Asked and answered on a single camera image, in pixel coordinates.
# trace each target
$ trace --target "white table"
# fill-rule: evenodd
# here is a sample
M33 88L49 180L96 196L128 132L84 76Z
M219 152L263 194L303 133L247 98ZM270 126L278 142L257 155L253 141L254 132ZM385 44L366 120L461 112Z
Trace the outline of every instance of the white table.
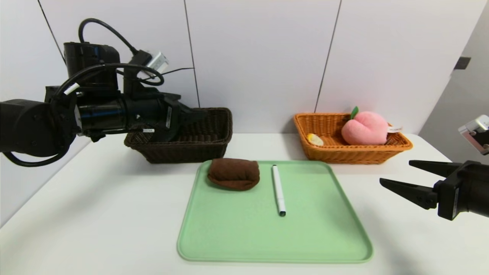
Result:
M88 145L0 230L1 275L489 274L489 219L453 222L383 188L432 186L408 160L447 161L422 138L382 165L332 165L374 246L364 264L188 262L177 237L199 164L149 164L123 135ZM296 135L235 134L226 157L305 159Z

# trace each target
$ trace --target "brown towel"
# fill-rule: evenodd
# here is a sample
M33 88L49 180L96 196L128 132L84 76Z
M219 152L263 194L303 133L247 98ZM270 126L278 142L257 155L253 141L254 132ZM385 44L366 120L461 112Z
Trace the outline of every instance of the brown towel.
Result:
M256 161L214 159L207 177L219 186L245 191L260 181L260 170Z

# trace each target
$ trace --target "green leaf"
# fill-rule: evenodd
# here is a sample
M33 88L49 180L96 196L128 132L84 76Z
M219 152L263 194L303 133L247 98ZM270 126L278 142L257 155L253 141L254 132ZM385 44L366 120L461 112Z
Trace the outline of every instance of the green leaf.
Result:
M353 108L353 111L352 111L352 114L350 116L350 119L354 119L355 118L355 115L358 113L358 106L355 106L355 108Z

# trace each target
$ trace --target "white label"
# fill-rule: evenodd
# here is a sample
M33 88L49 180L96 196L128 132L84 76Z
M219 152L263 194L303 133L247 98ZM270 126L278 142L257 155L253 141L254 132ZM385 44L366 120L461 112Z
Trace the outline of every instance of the white label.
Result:
M400 131L402 131L402 126L401 127L390 126L389 128L387 128L388 133L399 133Z
M168 106L168 109L166 111L166 128L170 128L172 125L172 107Z

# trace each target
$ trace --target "pink peach plush toy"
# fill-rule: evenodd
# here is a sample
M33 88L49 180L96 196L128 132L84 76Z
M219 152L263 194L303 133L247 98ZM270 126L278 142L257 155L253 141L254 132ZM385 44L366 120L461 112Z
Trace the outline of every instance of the pink peach plush toy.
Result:
M360 112L343 126L341 134L350 145L382 145L387 142L388 128L379 114Z

